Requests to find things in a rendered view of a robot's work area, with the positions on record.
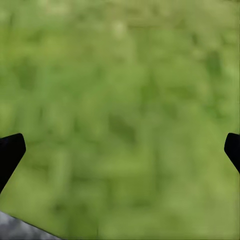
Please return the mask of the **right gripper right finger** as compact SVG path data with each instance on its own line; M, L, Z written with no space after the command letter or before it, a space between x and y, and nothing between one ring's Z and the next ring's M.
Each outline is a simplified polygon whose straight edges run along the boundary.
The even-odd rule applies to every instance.
M240 135L229 133L227 135L224 151L230 158L236 169L240 172Z

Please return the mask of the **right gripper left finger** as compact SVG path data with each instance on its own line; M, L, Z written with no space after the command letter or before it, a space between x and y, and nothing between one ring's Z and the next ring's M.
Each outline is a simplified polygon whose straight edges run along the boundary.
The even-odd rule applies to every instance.
M26 153L22 133L0 138L0 193Z

